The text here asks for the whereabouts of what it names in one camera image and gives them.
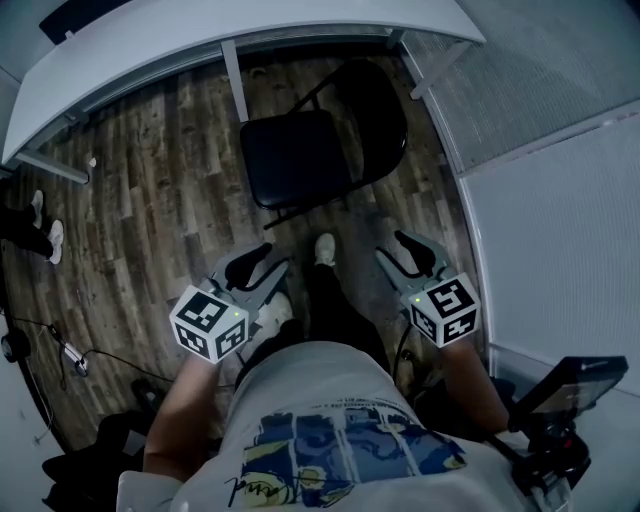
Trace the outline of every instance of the wooden floor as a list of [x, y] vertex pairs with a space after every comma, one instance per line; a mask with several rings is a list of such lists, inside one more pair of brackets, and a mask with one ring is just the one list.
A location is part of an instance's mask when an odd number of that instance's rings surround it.
[[[399, 168], [352, 194], [348, 211], [334, 203], [268, 232], [262, 225], [272, 214], [251, 199], [240, 124], [220, 64], [135, 92], [92, 115], [88, 125], [61, 134], [43, 150], [83, 169], [95, 157], [97, 167], [87, 186], [22, 167], [7, 205], [23, 207], [41, 188], [47, 213], [64, 222], [66, 238], [58, 267], [3, 243], [14, 315], [53, 322], [82, 351], [106, 350], [173, 377], [184, 352], [173, 339], [168, 317], [188, 284], [199, 283], [232, 248], [273, 242], [271, 260], [291, 258], [288, 292], [295, 314], [308, 322], [301, 262], [315, 237], [331, 231], [338, 241], [337, 272], [345, 292], [375, 322], [392, 359], [406, 323], [375, 263], [374, 248], [385, 247], [406, 263], [407, 253], [393, 232], [412, 230], [444, 244], [473, 280], [476, 274], [460, 199], [426, 109], [409, 99], [412, 83], [399, 59], [370, 58], [391, 77], [408, 119], [409, 144]], [[314, 57], [247, 69], [243, 78], [250, 116], [285, 113], [340, 63], [339, 58]], [[348, 116], [331, 92], [323, 94], [321, 104], [334, 114], [357, 165], [357, 136]], [[92, 354], [85, 379], [65, 363], [67, 390], [62, 391], [58, 353], [49, 334], [22, 327], [36, 346], [33, 371], [71, 447], [92, 443], [104, 416], [135, 407], [129, 386], [140, 377], [136, 370]], [[425, 345], [414, 333], [407, 346], [424, 359]], [[234, 382], [238, 371], [236, 358], [228, 361], [225, 385]], [[411, 365], [401, 366], [407, 382]], [[216, 396], [219, 433], [231, 391], [227, 387]]]

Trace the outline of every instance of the black wire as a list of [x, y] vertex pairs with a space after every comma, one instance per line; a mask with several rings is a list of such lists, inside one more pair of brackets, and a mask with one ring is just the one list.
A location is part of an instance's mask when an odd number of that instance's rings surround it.
[[396, 377], [398, 376], [398, 364], [400, 363], [400, 353], [402, 352], [402, 347], [404, 346], [404, 342], [407, 341], [407, 337], [409, 336], [409, 332], [411, 332], [411, 324], [407, 325], [407, 328], [404, 330], [402, 334], [402, 338], [400, 338], [400, 344], [398, 345], [398, 350], [396, 351], [396, 358], [393, 361], [393, 383], [396, 383]]
[[238, 361], [240, 361], [240, 364], [244, 366], [246, 363], [244, 362], [244, 359], [242, 359], [240, 352], [238, 352], [237, 350], [236, 350], [236, 356], [238, 356]]
[[[8, 315], [4, 312], [0, 312], [0, 315], [5, 316], [7, 318], [11, 318], [12, 320], [16, 320], [18, 322], [27, 322], [29, 324], [33, 324], [33, 325], [41, 325], [43, 327], [50, 327], [50, 324], [43, 324], [42, 322], [35, 322], [34, 320], [29, 320], [27, 318], [17, 318], [15, 316], [12, 315]], [[107, 356], [107, 357], [112, 357], [113, 359], [120, 361], [121, 363], [124, 363], [126, 365], [131, 366], [132, 368], [135, 368], [136, 370], [138, 370], [141, 373], [144, 373], [145, 375], [149, 375], [151, 377], [155, 377], [156, 379], [160, 379], [160, 380], [164, 380], [165, 382], [173, 382], [173, 379], [168, 379], [167, 377], [163, 377], [162, 375], [157, 375], [155, 373], [149, 372], [147, 370], [143, 370], [142, 368], [140, 368], [139, 366], [125, 360], [122, 359], [121, 357], [115, 356], [113, 354], [110, 354], [109, 352], [103, 352], [102, 350], [98, 350], [96, 348], [92, 348], [90, 350], [87, 350], [84, 354], [82, 354], [82, 359], [84, 359], [84, 357], [88, 354], [102, 354], [103, 356]], [[62, 361], [63, 359], [63, 354], [64, 354], [64, 347], [60, 346], [60, 350], [58, 351], [58, 362], [60, 363], [60, 389], [62, 389], [62, 391], [66, 391], [67, 389], [67, 381], [66, 381], [66, 376], [64, 373], [64, 363]], [[242, 358], [240, 357], [240, 354], [238, 354], [236, 352], [238, 358], [240, 359], [240, 362], [242, 363], [242, 365], [244, 366], [244, 361], [242, 360]], [[217, 388], [231, 388], [234, 387], [233, 384], [227, 384], [224, 386], [217, 386]]]
[[82, 354], [82, 359], [84, 359], [86, 355], [91, 354], [91, 353], [102, 354], [103, 356], [112, 357], [113, 359], [115, 359], [117, 361], [120, 361], [121, 363], [127, 364], [127, 365], [131, 366], [132, 368], [135, 368], [136, 370], [138, 370], [141, 373], [144, 373], [145, 375], [149, 375], [151, 377], [155, 377], [156, 379], [164, 380], [165, 382], [173, 382], [173, 379], [168, 379], [167, 377], [163, 377], [162, 375], [157, 375], [157, 374], [149, 372], [147, 370], [143, 370], [139, 366], [137, 366], [137, 365], [125, 360], [125, 359], [122, 359], [121, 357], [118, 357], [118, 356], [115, 356], [113, 354], [110, 354], [109, 352], [103, 352], [102, 350], [98, 350], [97, 348], [92, 348], [90, 350], [87, 350], [84, 354]]
[[58, 349], [58, 363], [60, 363], [60, 389], [62, 391], [67, 390], [67, 376], [64, 373], [64, 363], [62, 361], [62, 355], [64, 352], [64, 347], [60, 346]]
[[12, 316], [12, 315], [7, 315], [4, 312], [0, 313], [0, 315], [5, 316], [7, 318], [11, 318], [11, 320], [16, 320], [17, 322], [27, 322], [27, 323], [33, 324], [33, 325], [42, 325], [43, 327], [49, 327], [49, 324], [43, 324], [42, 322], [34, 322], [33, 320], [28, 320], [26, 318], [18, 318], [18, 317]]

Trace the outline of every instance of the black pants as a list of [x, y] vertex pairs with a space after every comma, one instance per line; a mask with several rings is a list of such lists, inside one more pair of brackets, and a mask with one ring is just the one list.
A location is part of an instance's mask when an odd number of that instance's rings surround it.
[[308, 275], [307, 287], [311, 298], [309, 339], [305, 339], [300, 320], [289, 320], [282, 324], [280, 333], [265, 340], [246, 362], [236, 379], [236, 389], [247, 373], [270, 355], [312, 340], [350, 345], [369, 354], [389, 372], [389, 360], [375, 325], [349, 304], [333, 269], [327, 265], [314, 266]]
[[35, 219], [36, 211], [32, 205], [21, 212], [0, 206], [0, 239], [50, 258], [53, 247], [44, 233], [33, 225]]

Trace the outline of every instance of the chair leg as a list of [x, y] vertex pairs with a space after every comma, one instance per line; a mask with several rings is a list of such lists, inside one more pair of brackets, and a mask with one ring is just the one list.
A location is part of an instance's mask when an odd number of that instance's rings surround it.
[[312, 206], [303, 206], [301, 208], [293, 210], [292, 212], [282, 216], [280, 215], [280, 210], [278, 210], [278, 218], [272, 222], [269, 222], [268, 224], [265, 224], [262, 229], [264, 229], [265, 231], [267, 229], [271, 229], [272, 227], [277, 226], [278, 224], [282, 224], [283, 222], [287, 222], [288, 220], [298, 217], [299, 215], [304, 215], [305, 213], [313, 210], [314, 208], [317, 208], [318, 206], [322, 206], [322, 204], [324, 203], [314, 204]]
[[334, 75], [335, 75], [335, 71], [333, 73], [331, 73], [327, 78], [325, 78], [322, 82], [320, 82], [318, 85], [316, 85], [311, 92], [309, 92], [304, 98], [302, 98], [300, 101], [298, 101], [298, 103], [296, 103], [293, 108], [291, 110], [289, 110], [289, 112], [287, 112], [288, 114], [293, 114], [294, 112], [297, 112], [298, 110], [300, 110], [309, 100], [312, 100], [312, 98], [315, 98], [315, 101], [318, 101], [318, 93], [324, 89], [327, 85], [329, 85], [331, 83], [332, 80], [334, 80]]

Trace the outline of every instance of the white t-shirt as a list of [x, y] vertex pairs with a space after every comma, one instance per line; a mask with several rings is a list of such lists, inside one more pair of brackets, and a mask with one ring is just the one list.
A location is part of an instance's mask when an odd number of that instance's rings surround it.
[[123, 473], [117, 511], [535, 510], [510, 472], [495, 449], [424, 429], [365, 353], [309, 342], [249, 372], [216, 457], [184, 484]]

